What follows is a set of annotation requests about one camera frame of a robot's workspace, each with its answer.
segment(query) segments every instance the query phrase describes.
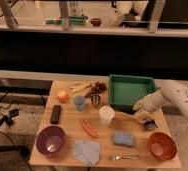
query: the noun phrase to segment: white cup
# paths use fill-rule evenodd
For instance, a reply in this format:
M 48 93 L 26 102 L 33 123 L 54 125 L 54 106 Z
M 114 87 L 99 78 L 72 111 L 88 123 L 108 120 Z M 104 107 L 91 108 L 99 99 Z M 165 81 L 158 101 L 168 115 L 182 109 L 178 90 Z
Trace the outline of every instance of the white cup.
M 109 125 L 115 116 L 115 111 L 110 106 L 102 106 L 99 109 L 100 122 L 103 125 Z

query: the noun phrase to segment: green tray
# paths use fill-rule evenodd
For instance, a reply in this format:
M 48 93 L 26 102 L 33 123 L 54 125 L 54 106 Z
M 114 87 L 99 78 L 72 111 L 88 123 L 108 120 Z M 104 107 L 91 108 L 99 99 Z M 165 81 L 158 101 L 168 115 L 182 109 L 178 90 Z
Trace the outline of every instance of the green tray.
M 145 95 L 156 91 L 153 78 L 110 75 L 108 103 L 121 111 L 133 114 L 134 104 Z

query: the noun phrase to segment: cup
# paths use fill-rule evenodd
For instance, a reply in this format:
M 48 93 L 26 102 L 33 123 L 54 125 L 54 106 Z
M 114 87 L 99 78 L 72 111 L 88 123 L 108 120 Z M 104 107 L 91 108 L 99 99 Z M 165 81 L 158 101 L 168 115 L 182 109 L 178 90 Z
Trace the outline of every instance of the cup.
M 83 96 L 76 96 L 74 98 L 74 105 L 78 111 L 81 111 L 85 107 L 85 98 Z
M 115 116 L 115 111 L 110 106 L 102 106 L 99 109 L 100 122 L 103 125 L 109 125 Z

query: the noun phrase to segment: orange bowl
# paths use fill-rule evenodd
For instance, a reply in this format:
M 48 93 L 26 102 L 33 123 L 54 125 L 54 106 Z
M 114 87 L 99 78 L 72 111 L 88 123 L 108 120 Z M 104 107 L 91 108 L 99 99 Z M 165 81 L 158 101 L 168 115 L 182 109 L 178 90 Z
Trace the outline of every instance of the orange bowl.
M 152 134 L 148 140 L 148 149 L 159 160 L 170 160 L 176 156 L 177 147 L 173 139 L 162 132 Z

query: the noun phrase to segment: toy food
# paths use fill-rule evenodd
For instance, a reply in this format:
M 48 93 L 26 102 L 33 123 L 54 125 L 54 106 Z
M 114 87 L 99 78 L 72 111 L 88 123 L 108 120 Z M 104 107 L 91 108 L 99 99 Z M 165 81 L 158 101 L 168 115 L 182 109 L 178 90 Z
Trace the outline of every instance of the toy food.
M 60 90 L 57 93 L 57 99 L 61 103 L 65 103 L 68 100 L 68 93 L 65 90 Z
M 84 130 L 92 137 L 92 138 L 98 138 L 98 134 L 87 124 L 87 122 L 84 119 L 80 120 L 80 123 Z

